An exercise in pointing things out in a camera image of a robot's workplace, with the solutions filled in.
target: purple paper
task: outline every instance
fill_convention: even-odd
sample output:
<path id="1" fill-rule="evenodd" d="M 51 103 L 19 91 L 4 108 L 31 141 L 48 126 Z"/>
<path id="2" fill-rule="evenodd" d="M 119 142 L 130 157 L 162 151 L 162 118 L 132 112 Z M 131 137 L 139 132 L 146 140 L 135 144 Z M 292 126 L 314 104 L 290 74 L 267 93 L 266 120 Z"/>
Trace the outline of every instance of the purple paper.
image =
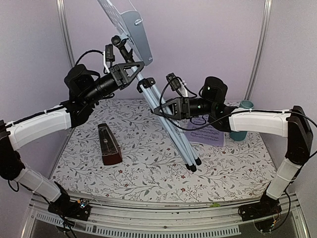
<path id="1" fill-rule="evenodd" d="M 188 129 L 201 127 L 206 121 L 199 117 L 192 119 L 192 122 L 201 125 L 194 125 L 191 122 L 188 122 Z M 206 145 L 224 146 L 225 143 L 224 132 L 216 130 L 211 125 L 200 130 L 187 131 L 185 132 L 185 135 L 189 141 L 198 142 Z"/>

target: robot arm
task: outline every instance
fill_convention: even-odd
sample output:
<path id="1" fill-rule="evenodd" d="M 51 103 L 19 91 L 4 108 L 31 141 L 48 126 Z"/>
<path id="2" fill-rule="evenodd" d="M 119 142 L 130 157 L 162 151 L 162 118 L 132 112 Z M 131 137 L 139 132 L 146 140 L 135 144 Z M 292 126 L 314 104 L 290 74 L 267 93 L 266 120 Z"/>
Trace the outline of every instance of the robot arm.
<path id="1" fill-rule="evenodd" d="M 136 71 L 130 76 L 126 70 L 132 67 Z M 0 121 L 0 176 L 6 180 L 14 180 L 45 197 L 51 202 L 50 212 L 88 219 L 90 208 L 85 201 L 71 202 L 69 195 L 59 184 L 23 164 L 17 150 L 45 135 L 84 124 L 100 100 L 129 86 L 143 67 L 143 62 L 116 64 L 109 68 L 110 73 L 100 77 L 97 72 L 87 70 L 83 64 L 76 65 L 64 80 L 70 92 L 68 101 L 15 122 L 5 124 Z"/>
<path id="2" fill-rule="evenodd" d="M 313 133 L 307 119 L 302 116 L 305 113 L 299 106 L 281 111 L 228 107 L 224 104 L 226 92 L 227 86 L 220 79 L 208 77 L 201 89 L 202 98 L 174 98 L 157 107 L 154 113 L 177 120 L 209 115 L 208 122 L 219 131 L 255 131 L 287 137 L 285 159 L 260 202 L 241 207 L 244 220 L 280 212 L 278 199 L 310 158 Z M 172 114 L 164 112 L 166 107 L 170 107 Z"/>

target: white wall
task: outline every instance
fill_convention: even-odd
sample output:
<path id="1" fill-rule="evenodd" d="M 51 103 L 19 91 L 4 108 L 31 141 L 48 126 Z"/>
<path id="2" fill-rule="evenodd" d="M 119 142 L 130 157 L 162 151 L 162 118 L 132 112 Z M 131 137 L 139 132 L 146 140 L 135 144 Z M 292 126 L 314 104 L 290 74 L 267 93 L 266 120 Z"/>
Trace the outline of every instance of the white wall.
<path id="1" fill-rule="evenodd" d="M 317 1 L 273 1 L 263 58 L 252 95 L 258 109 L 304 108 L 317 121 Z M 264 135 L 264 140 L 280 165 L 286 152 L 286 139 Z M 295 189 L 309 225 L 317 234 L 317 158 L 310 159 Z"/>
<path id="2" fill-rule="evenodd" d="M 264 0 L 131 2 L 144 20 L 154 58 L 142 74 L 154 77 L 159 89 L 166 84 L 165 76 L 170 72 L 182 77 L 194 92 L 199 91 L 207 76 L 217 76 L 228 85 L 227 99 L 244 97 L 260 35 Z M 65 8 L 76 59 L 89 49 L 103 50 L 117 34 L 97 0 L 68 0 Z M 97 54 L 86 56 L 83 62 L 90 69 L 102 70 L 102 59 Z M 116 95 L 142 97 L 135 82 Z"/>
<path id="3" fill-rule="evenodd" d="M 55 1 L 0 0 L 0 6 L 0 119 L 8 122 L 67 100 L 69 63 Z M 28 144 L 21 159 L 48 176 L 64 139 L 60 132 Z M 21 236 L 30 199 L 26 189 L 15 193 L 0 178 L 1 237 Z"/>

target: cup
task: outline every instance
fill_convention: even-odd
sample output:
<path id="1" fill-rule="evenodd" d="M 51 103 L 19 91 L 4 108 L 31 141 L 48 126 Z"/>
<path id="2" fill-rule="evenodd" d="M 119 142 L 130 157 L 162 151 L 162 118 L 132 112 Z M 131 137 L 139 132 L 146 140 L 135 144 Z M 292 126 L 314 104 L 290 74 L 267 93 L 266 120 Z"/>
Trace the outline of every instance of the cup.
<path id="1" fill-rule="evenodd" d="M 251 101 L 243 100 L 240 102 L 239 107 L 244 109 L 253 109 L 254 105 Z M 247 131 L 230 132 L 230 138 L 235 141 L 242 141 L 247 137 L 247 133 Z"/>

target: table surface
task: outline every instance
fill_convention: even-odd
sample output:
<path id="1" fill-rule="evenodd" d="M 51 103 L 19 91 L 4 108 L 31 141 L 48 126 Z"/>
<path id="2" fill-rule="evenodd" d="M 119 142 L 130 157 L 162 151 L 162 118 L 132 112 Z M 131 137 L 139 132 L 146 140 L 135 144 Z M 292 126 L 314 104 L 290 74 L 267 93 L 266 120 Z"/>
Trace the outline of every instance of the table surface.
<path id="1" fill-rule="evenodd" d="M 104 166 L 97 126 L 107 123 L 123 162 Z M 192 143 L 202 164 L 186 169 L 145 100 L 106 100 L 74 130 L 52 179 L 71 191 L 156 202 L 215 202 L 260 197 L 276 171 L 259 133 L 224 147 Z"/>

